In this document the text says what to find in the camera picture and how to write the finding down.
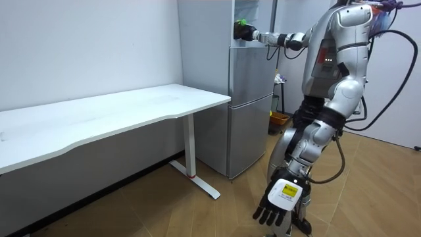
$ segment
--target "white wall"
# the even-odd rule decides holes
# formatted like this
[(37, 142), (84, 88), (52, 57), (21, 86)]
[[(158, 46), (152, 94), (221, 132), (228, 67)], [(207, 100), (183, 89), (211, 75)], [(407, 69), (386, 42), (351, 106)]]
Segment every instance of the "white wall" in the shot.
[(0, 111), (182, 83), (176, 0), (0, 1)]
[[(180, 51), (176, 0), (0, 1), (0, 111), (181, 84)], [(4, 174), (0, 236), (183, 148), (166, 120)]]
[[(306, 32), (335, 2), (335, 0), (280, 0), (276, 31)], [(407, 0), (405, 4), (417, 2), (418, 0)], [(421, 43), (421, 32), (416, 26), (420, 20), (420, 11), (421, 7), (399, 11), (392, 29), (403, 31)], [(288, 51), (288, 53), (289, 56), (296, 54), (292, 51)], [(306, 56), (307, 52), (305, 51), (298, 59), (290, 61), (282, 56), (280, 61), (280, 73), (288, 80), (285, 84), (285, 111), (288, 113), (294, 113), (303, 100), (301, 82)], [(365, 91), (368, 120), (353, 123), (350, 126), (354, 128), (366, 126), (383, 109), (405, 77), (411, 59), (412, 46), (400, 36), (388, 34), (376, 41), (373, 56), (368, 65), (367, 78), (370, 82)], [(417, 62), (414, 72), (398, 100), (375, 125), (358, 134), (406, 147), (421, 145), (421, 128), (416, 125), (421, 120), (421, 111), (418, 109), (419, 88), (421, 88), (420, 61)], [(276, 89), (276, 93), (280, 94), (280, 87)]]

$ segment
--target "yellow label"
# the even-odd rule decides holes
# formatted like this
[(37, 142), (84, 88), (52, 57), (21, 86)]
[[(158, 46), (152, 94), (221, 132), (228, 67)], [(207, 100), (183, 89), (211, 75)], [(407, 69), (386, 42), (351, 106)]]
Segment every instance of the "yellow label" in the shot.
[(282, 190), (282, 193), (284, 193), (284, 194), (286, 194), (286, 195), (288, 195), (290, 197), (293, 197), (293, 198), (295, 197), (295, 195), (297, 194), (297, 192), (298, 192), (298, 189), (297, 188), (294, 188), (293, 186), (288, 185), (288, 184), (286, 184), (285, 187), (284, 187), (284, 189)]

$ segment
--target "freezer door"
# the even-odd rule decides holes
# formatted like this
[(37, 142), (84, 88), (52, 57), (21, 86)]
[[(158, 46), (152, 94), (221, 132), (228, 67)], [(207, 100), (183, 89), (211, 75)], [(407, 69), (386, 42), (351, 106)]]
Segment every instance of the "freezer door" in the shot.
[(232, 107), (244, 105), (273, 93), (276, 57), (267, 61), (266, 54), (267, 47), (230, 49)]
[(230, 109), (228, 177), (234, 178), (257, 161), (266, 150), (272, 95)]

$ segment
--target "humanoid robot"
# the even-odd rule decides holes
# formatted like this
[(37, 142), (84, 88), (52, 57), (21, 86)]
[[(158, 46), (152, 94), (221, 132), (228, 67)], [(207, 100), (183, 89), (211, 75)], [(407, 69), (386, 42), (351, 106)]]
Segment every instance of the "humanoid robot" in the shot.
[(323, 184), (335, 177), (317, 182), (311, 179), (310, 170), (323, 149), (339, 139), (362, 99), (376, 7), (382, 4), (339, 0), (305, 34), (263, 33), (248, 24), (234, 27), (235, 39), (257, 40), (295, 51), (308, 48), (304, 100), (294, 114), (293, 126), (273, 150), (268, 187), (253, 215), (260, 224), (272, 226), (274, 236), (291, 236), (292, 223), (311, 234), (311, 225), (305, 219), (310, 183)]

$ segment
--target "white desk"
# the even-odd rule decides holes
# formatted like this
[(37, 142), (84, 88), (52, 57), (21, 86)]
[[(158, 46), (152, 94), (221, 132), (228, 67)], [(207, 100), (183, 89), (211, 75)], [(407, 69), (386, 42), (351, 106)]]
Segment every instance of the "white desk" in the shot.
[(62, 155), (79, 145), (164, 119), (183, 117), (186, 166), (171, 165), (214, 199), (196, 176), (193, 113), (230, 97), (177, 84), (0, 112), (0, 174)]

